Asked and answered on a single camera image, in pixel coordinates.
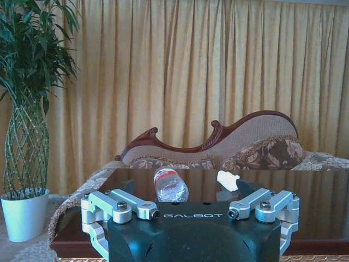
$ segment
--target braided plant stem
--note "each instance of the braided plant stem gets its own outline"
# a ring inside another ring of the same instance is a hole
[[[28,96],[13,104],[6,143],[3,186],[8,200],[45,194],[49,159],[49,133],[40,99]]]

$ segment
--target plastic water bottle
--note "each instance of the plastic water bottle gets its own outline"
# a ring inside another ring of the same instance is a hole
[[[160,168],[154,175],[159,202],[186,202],[189,191],[183,179],[171,168]]]

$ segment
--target floor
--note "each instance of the floor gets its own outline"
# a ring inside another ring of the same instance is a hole
[[[56,261],[56,252],[51,250],[47,244],[47,227],[55,209],[64,199],[63,196],[59,195],[49,196],[49,205],[47,207],[43,233],[34,239],[22,243],[13,243],[8,240],[3,211],[0,204],[0,261]]]

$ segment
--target potted plant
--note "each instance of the potted plant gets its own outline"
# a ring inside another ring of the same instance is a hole
[[[1,202],[9,240],[14,242],[38,236],[44,227],[49,193],[47,95],[76,73],[63,46],[64,39],[70,40],[68,32],[79,28],[75,7],[67,2],[0,0],[0,86],[5,88],[0,101],[8,96],[13,105]],[[69,30],[57,24],[60,14]]]

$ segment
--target upholstered sofa back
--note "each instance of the upholstered sofa back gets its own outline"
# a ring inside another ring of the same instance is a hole
[[[260,111],[242,118],[230,127],[223,127],[218,121],[212,123],[214,130],[209,139],[195,148],[175,148],[159,141],[157,129],[150,129],[133,140],[116,160],[128,165],[132,160],[143,156],[167,158],[176,161],[189,161],[212,156],[216,166],[241,148],[251,143],[275,135],[298,137],[293,122],[276,111]]]

